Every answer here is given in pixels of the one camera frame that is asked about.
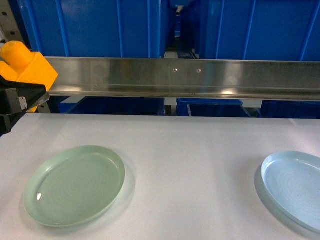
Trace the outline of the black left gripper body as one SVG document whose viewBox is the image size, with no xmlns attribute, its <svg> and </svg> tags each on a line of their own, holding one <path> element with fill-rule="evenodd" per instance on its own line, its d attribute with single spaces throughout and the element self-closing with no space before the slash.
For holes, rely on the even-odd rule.
<svg viewBox="0 0 320 240">
<path fill-rule="evenodd" d="M 0 89 L 0 133 L 10 133 L 14 121 L 27 109 L 27 100 L 21 87 Z"/>
</svg>

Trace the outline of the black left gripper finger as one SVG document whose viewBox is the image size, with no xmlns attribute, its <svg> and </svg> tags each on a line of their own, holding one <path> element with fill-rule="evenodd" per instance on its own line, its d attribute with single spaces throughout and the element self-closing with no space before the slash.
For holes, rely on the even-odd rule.
<svg viewBox="0 0 320 240">
<path fill-rule="evenodd" d="M 39 105 L 39 100 L 48 100 L 49 94 L 46 87 L 42 84 L 22 83 L 16 81 L 5 80 L 0 77 L 0 88 L 21 87 L 26 98 L 26 110 Z"/>
</svg>

